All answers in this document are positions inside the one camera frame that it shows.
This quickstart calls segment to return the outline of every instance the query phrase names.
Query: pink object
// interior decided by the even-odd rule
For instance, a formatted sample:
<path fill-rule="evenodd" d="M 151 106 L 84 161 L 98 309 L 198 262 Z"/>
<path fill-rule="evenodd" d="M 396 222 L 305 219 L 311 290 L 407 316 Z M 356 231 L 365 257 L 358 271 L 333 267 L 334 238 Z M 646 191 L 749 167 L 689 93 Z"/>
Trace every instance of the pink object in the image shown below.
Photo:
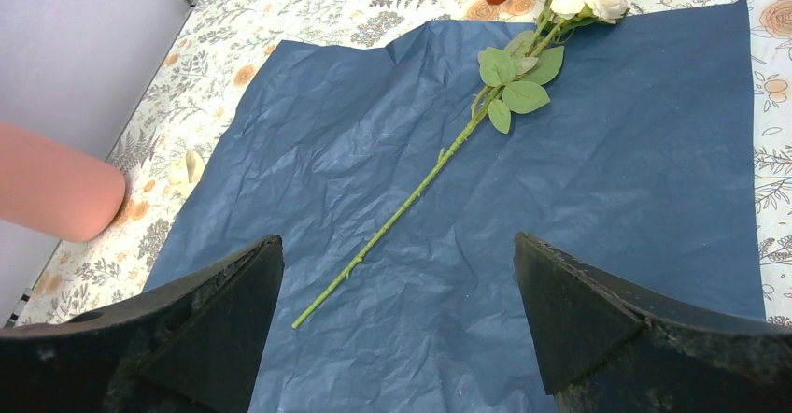
<path fill-rule="evenodd" d="M 118 168 L 0 121 L 0 219 L 83 242 L 113 221 L 125 191 Z"/>

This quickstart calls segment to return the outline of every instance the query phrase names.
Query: blue wrapping paper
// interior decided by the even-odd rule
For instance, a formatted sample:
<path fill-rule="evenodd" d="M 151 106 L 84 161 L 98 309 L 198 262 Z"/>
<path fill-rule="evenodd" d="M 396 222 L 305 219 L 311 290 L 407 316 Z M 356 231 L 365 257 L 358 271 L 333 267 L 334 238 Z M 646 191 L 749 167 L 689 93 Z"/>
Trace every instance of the blue wrapping paper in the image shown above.
<path fill-rule="evenodd" d="M 483 122 L 291 330 L 464 127 L 476 53 L 526 28 L 433 21 L 377 50 L 286 41 L 250 83 L 147 290 L 283 236 L 251 411 L 556 411 L 514 278 L 520 231 L 763 320 L 742 0 L 579 29 L 552 102 L 509 135 Z"/>

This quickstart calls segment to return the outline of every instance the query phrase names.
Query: tablecloth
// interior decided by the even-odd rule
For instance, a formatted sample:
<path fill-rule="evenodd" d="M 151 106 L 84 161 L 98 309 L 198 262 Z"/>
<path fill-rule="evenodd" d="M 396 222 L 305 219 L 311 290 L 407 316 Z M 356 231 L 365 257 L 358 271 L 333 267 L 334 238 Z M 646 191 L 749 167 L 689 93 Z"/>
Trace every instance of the tablecloth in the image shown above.
<path fill-rule="evenodd" d="M 733 1 L 630 0 L 630 15 Z M 792 325 L 792 0 L 747 1 L 762 289 L 768 321 Z M 433 19 L 533 21 L 542 3 L 199 0 L 109 158 L 129 183 L 121 212 L 91 242 L 59 244 L 17 323 L 64 322 L 141 292 L 242 93 L 280 40 L 381 47 Z"/>

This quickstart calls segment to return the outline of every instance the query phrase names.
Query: black object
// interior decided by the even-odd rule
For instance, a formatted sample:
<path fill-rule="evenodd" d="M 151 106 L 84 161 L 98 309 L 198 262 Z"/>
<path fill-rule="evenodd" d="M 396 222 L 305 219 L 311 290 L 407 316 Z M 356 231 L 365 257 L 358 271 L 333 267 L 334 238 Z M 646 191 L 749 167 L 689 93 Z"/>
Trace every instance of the black object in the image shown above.
<path fill-rule="evenodd" d="M 268 236 L 68 323 L 0 331 L 3 410 L 247 412 L 282 277 Z"/>
<path fill-rule="evenodd" d="M 792 331 L 649 291 L 516 237 L 544 389 L 562 412 L 792 411 Z"/>

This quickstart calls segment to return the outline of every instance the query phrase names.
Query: bouquet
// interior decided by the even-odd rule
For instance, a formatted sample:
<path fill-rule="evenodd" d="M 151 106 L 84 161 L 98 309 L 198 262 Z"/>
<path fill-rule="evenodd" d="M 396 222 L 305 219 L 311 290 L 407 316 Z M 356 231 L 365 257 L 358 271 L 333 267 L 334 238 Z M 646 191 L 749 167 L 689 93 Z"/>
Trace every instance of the bouquet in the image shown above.
<path fill-rule="evenodd" d="M 550 103 L 544 85 L 559 74 L 564 56 L 563 43 L 576 28 L 594 22 L 616 24 L 624 18 L 627 10 L 627 0 L 546 0 L 535 30 L 515 36 L 502 50 L 489 47 L 480 51 L 479 74 L 484 87 L 471 104 L 471 119 L 467 125 L 447 150 L 440 151 L 429 175 L 291 327 L 299 327 L 349 277 L 355 266 L 415 203 L 484 119 L 489 119 L 501 133 L 508 134 L 513 114 L 529 114 Z"/>

